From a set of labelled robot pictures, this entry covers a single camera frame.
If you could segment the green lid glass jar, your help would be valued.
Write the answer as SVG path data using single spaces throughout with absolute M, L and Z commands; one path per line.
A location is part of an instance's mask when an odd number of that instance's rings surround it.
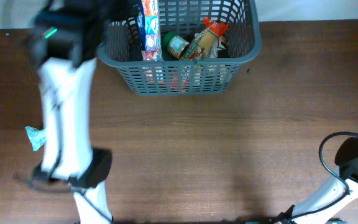
M 179 35 L 176 35 L 174 32 L 168 32 L 162 40 L 162 48 L 176 59 L 181 59 L 181 56 L 188 48 L 189 44 L 188 41 Z

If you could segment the orange spaghetti packet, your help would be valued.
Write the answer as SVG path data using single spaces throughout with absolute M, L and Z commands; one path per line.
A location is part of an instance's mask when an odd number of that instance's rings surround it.
M 211 50 L 212 44 L 214 41 L 218 40 L 223 36 L 228 30 L 228 24 L 225 22 L 212 21 L 211 19 L 205 17 L 203 19 L 205 28 L 194 34 L 194 38 L 189 42 L 188 48 L 185 50 L 181 56 L 181 61 L 196 61 L 204 60 L 206 54 Z M 190 86 L 194 86 L 197 90 L 201 89 L 201 80 L 200 82 L 195 82 L 195 70 L 196 66 L 184 65 L 180 68 L 181 73 L 174 74 L 172 80 L 170 81 L 170 88 L 173 91 L 180 91 L 182 93 L 187 92 L 190 89 Z M 206 72 L 208 75 L 212 74 L 214 70 L 213 66 L 201 65 L 203 66 L 203 71 L 201 72 L 201 77 L 203 72 Z

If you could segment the beige snack bag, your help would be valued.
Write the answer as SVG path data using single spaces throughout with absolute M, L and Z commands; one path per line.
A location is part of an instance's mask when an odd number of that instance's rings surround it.
M 221 36 L 218 40 L 214 41 L 212 44 L 211 50 L 206 54 L 205 59 L 218 58 L 218 54 L 223 55 L 228 49 L 228 43 L 225 36 Z M 203 71 L 203 66 L 197 65 L 195 70 L 195 82 L 200 82 L 201 72 Z

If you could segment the grey plastic basket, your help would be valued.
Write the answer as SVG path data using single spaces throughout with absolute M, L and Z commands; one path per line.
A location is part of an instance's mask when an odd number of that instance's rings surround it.
M 159 2 L 160 30 L 191 40 L 204 28 L 204 18 L 228 24 L 227 47 L 218 58 L 179 61 L 166 50 L 161 61 L 145 61 L 137 20 L 108 22 L 99 58 L 121 74 L 127 86 L 142 96 L 221 93 L 229 87 L 243 64 L 254 59 L 262 47 L 254 1 Z

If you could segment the colourful tissue pack box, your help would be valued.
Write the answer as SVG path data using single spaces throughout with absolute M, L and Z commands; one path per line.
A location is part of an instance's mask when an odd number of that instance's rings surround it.
M 143 61 L 163 61 L 158 0 L 138 0 L 137 28 Z

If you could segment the mint green packet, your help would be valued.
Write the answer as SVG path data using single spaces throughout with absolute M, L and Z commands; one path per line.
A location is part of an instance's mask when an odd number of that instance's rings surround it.
M 32 150 L 34 152 L 38 151 L 46 142 L 46 130 L 31 126 L 26 126 L 25 130 L 32 145 Z

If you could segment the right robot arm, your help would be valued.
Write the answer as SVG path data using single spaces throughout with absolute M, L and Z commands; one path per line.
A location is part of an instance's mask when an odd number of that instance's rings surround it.
M 323 157 L 324 145 L 336 136 L 347 139 L 339 147 L 330 169 Z M 346 205 L 358 198 L 358 133 L 340 131 L 326 136 L 318 149 L 320 163 L 329 178 L 306 200 L 279 214 L 274 223 L 327 223 Z

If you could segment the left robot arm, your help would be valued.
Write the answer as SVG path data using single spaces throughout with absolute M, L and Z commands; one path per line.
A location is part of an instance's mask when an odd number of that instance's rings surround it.
M 107 22 L 139 13 L 137 1 L 48 1 L 34 18 L 28 40 L 40 79 L 44 156 L 29 185 L 60 181 L 73 194 L 81 223 L 112 223 L 105 181 L 112 153 L 90 143 L 90 90 L 97 66 L 96 51 Z

